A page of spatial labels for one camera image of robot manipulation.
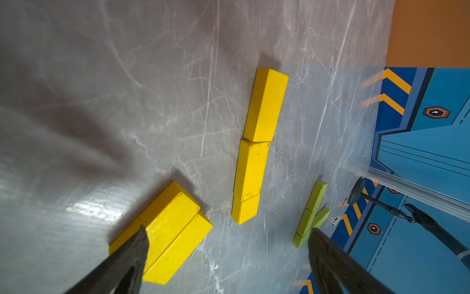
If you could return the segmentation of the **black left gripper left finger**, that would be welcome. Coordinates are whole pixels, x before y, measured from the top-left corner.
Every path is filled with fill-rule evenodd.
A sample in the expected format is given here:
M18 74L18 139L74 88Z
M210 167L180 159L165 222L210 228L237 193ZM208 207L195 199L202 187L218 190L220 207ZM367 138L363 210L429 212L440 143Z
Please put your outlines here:
M70 288L69 294L138 294L149 251L144 227L98 267Z

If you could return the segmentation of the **lime green long block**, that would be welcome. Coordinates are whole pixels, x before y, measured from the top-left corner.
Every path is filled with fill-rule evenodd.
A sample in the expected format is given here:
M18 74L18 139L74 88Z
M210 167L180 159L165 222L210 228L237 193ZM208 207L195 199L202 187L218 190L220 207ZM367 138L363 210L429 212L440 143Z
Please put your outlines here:
M308 208L304 210L296 232L298 235L306 236L310 232L315 218L315 214L316 213L314 211L310 211Z
M320 228L329 219L330 209L324 207L313 219L312 229Z
M326 193L328 188L328 183L324 181L317 181L313 187L312 193L308 200L306 208L312 213L316 214L318 208L321 204L321 201Z

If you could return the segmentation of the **small yellow cube block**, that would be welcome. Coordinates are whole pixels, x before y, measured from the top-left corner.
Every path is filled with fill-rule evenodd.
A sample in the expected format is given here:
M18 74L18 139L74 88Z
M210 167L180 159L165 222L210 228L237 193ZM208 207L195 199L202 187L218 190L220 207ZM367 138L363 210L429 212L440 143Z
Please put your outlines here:
M254 218L258 213L259 201L261 194L253 196L247 200L241 200L239 197L234 196L232 218L238 224L243 223Z

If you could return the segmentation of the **small lime green cube block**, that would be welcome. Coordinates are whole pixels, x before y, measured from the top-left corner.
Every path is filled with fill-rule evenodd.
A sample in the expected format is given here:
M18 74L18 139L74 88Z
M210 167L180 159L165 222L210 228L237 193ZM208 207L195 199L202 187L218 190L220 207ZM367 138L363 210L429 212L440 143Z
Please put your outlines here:
M296 233L295 236L294 236L294 239L293 239L293 245L296 248L300 248L306 243L308 238L309 238L309 234L300 235L300 234Z

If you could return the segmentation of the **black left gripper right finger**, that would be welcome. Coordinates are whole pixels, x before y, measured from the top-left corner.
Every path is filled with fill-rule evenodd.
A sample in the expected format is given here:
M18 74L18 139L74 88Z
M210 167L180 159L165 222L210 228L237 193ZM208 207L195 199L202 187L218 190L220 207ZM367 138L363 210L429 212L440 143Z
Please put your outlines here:
M308 238L308 257L321 294L392 293L319 229Z

